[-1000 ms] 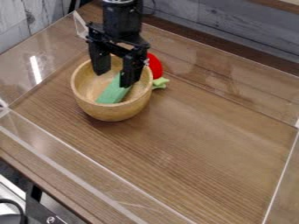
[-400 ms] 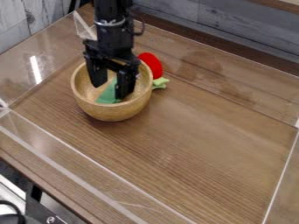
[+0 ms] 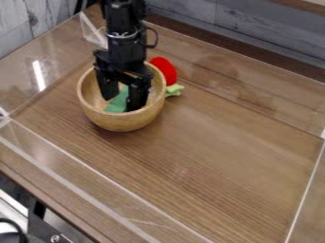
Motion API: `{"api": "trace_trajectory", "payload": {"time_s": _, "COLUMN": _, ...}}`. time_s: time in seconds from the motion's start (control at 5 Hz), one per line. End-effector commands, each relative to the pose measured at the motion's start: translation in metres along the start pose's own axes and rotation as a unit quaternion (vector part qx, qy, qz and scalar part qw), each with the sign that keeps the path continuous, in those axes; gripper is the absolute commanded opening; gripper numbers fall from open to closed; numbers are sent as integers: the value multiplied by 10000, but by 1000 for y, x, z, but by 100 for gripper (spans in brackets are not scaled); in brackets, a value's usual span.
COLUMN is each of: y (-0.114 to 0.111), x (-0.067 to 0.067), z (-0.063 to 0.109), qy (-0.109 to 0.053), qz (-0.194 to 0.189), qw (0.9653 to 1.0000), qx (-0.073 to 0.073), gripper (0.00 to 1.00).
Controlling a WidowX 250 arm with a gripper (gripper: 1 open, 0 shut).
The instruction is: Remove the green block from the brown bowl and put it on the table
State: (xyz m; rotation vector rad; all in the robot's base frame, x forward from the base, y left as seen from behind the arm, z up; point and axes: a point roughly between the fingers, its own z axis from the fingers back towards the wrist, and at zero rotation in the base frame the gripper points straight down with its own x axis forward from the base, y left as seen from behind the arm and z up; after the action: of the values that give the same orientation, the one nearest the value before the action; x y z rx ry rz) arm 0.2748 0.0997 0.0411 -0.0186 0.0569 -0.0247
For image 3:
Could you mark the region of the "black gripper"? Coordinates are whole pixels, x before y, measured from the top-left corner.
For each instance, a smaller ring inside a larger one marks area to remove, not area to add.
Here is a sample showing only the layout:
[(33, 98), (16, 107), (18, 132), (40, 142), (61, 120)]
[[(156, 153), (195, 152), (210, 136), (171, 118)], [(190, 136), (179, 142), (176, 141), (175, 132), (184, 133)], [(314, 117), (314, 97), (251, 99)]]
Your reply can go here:
[(127, 111), (139, 110), (147, 103), (152, 72), (144, 60), (147, 49), (147, 27), (128, 30), (107, 30), (107, 48), (93, 51), (93, 70), (105, 101), (119, 94), (117, 82), (128, 86)]

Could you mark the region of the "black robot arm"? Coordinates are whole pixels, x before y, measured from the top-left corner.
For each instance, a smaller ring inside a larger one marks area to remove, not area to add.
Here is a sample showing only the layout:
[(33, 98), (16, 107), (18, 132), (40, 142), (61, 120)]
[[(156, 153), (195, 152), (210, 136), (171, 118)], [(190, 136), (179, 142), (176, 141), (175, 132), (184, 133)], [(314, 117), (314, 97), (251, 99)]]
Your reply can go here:
[(119, 94), (119, 84), (128, 86), (125, 110), (140, 109), (147, 102), (153, 74), (144, 64), (147, 49), (157, 45), (147, 43), (144, 0), (101, 0), (105, 18), (108, 49), (96, 49), (93, 70), (101, 97), (105, 101)]

